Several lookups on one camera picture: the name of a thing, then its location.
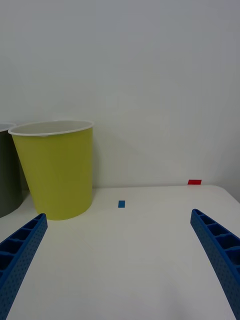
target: gray bucket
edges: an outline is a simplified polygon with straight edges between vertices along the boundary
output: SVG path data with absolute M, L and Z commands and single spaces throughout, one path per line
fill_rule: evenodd
M 0 217 L 16 210 L 23 202 L 19 158 L 8 130 L 14 123 L 0 122 Z

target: tabletop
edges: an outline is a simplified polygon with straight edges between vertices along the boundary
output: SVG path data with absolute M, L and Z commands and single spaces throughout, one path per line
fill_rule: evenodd
M 234 320 L 193 208 L 240 237 L 240 204 L 217 186 L 94 190 L 85 213 L 48 220 L 7 320 Z M 29 195 L 0 242 L 36 215 Z

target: yellow bucket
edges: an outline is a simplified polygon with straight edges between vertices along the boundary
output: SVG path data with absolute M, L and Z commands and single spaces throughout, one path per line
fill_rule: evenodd
M 46 213 L 50 220 L 65 220 L 90 207 L 92 122 L 36 122 L 16 126 L 8 132 L 39 214 Z

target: blue block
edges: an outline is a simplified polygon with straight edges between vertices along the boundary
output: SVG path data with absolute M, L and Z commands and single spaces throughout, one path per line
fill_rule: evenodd
M 125 208 L 125 200 L 118 201 L 118 208 Z
M 0 243 L 0 320 L 6 320 L 47 228 L 41 213 Z
M 194 209 L 191 225 L 218 277 L 236 320 L 240 320 L 240 239 Z

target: red block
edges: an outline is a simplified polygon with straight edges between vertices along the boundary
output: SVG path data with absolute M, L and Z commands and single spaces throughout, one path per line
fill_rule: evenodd
M 200 185 L 202 180 L 188 180 L 188 185 Z

